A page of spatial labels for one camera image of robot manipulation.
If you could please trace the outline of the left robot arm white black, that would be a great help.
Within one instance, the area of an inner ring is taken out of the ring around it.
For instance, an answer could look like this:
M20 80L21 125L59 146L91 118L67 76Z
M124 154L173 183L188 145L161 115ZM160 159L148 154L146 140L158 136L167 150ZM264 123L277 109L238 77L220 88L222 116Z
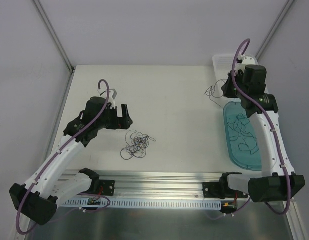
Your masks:
M9 190L17 216L24 215L38 225L47 224L57 209L81 193L100 193L100 176L84 168L64 184L56 185L76 155L98 136L102 129L127 130L133 124L127 104L121 106L122 116L113 101L92 97L85 110L69 122L56 149L42 166L23 184L15 183Z

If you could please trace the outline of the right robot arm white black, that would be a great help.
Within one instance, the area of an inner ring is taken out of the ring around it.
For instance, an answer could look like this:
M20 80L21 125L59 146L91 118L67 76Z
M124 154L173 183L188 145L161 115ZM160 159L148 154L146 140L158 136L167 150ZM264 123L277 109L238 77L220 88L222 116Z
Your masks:
M261 155L261 175L252 177L229 173L219 184L219 193L229 198L236 191L247 193L254 203L287 202L305 185L285 150L279 125L279 107L274 95L266 93L267 70L261 65L246 65L230 71L222 86L223 96L240 99L254 129Z

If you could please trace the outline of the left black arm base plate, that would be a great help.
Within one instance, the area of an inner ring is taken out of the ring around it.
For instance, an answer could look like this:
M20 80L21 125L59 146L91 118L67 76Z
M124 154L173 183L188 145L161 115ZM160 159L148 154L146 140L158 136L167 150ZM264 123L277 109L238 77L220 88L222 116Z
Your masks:
M91 183L87 192L93 195L113 196L115 193L115 183L114 180L96 180Z

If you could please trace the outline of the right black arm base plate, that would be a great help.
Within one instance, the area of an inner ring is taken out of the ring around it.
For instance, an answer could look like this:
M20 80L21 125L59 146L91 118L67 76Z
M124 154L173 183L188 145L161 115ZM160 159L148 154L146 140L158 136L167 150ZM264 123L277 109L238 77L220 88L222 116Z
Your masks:
M228 184L223 181L203 182L202 191L204 198L216 198L225 200L229 199L247 199L248 195L238 191L230 189Z

